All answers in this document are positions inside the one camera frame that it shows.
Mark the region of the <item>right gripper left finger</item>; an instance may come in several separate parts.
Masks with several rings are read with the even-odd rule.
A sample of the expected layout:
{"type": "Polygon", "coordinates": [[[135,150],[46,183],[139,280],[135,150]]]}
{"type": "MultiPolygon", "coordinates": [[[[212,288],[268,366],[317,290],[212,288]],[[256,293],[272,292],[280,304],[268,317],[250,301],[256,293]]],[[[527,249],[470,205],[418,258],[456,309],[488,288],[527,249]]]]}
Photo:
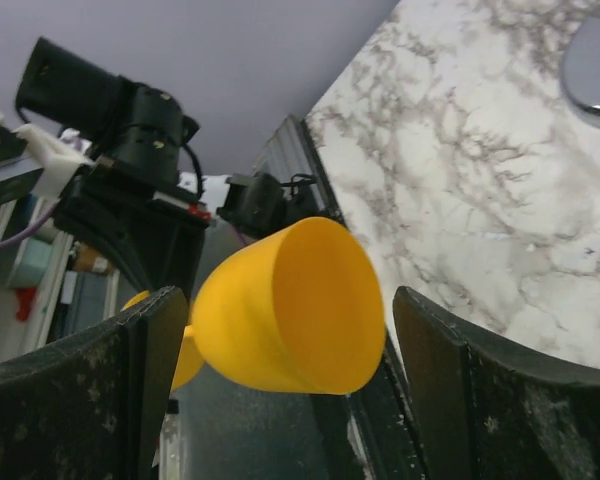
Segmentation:
{"type": "Polygon", "coordinates": [[[0,479],[149,479],[187,322],[165,287],[0,363],[0,479]]]}

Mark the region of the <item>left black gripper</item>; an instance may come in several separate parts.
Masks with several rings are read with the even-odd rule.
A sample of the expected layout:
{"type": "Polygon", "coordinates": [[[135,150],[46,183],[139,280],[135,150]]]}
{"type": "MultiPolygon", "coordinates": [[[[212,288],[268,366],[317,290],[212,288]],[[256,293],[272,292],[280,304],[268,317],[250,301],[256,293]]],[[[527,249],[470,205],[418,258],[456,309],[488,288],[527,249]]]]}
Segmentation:
{"type": "Polygon", "coordinates": [[[52,215],[137,290],[173,286],[191,297],[210,214],[176,184],[151,184],[115,166],[81,167],[52,215]]]}

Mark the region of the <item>yellow wine glass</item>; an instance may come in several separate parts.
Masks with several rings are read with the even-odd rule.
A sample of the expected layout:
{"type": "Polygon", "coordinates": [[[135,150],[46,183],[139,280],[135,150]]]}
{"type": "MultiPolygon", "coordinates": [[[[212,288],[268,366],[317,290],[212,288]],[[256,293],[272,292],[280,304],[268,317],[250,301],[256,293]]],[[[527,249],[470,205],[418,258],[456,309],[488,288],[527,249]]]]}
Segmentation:
{"type": "Polygon", "coordinates": [[[267,392],[347,395],[385,346],[378,279],[334,220],[311,217],[225,259],[191,304],[171,387],[205,364],[267,392]]]}

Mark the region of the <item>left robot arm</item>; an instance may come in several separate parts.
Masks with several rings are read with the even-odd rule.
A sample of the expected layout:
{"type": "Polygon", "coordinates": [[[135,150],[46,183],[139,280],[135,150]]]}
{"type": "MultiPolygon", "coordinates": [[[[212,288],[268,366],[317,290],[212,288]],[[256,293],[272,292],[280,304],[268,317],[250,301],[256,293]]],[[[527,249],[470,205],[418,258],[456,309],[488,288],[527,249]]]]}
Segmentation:
{"type": "Polygon", "coordinates": [[[16,109],[77,130],[89,164],[64,182],[54,224],[110,260],[138,290],[189,296],[210,218],[178,158],[199,126],[168,93],[115,76],[41,37],[16,109]]]}

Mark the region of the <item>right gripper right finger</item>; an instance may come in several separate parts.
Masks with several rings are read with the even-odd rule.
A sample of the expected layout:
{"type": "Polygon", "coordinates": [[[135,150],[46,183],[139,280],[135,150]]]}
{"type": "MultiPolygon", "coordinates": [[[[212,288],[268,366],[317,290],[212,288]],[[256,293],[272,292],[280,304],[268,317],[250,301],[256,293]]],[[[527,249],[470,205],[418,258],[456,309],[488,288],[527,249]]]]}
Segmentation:
{"type": "Polygon", "coordinates": [[[408,287],[394,323],[432,479],[600,479],[600,369],[537,352],[408,287]]]}

